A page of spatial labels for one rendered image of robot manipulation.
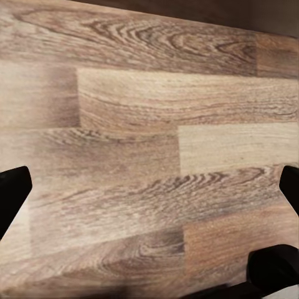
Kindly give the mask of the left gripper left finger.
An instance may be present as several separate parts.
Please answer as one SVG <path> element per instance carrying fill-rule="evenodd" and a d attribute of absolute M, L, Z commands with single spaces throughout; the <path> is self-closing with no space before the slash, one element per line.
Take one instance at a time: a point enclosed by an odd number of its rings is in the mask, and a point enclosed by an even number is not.
<path fill-rule="evenodd" d="M 26 166 L 0 173 L 0 240 L 32 189 Z"/>

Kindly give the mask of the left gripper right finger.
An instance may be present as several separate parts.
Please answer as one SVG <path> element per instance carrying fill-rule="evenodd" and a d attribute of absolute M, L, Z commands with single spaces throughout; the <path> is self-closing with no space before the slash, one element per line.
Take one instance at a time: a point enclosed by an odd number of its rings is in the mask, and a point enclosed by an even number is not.
<path fill-rule="evenodd" d="M 279 188 L 299 216 L 299 168 L 284 166 Z"/>

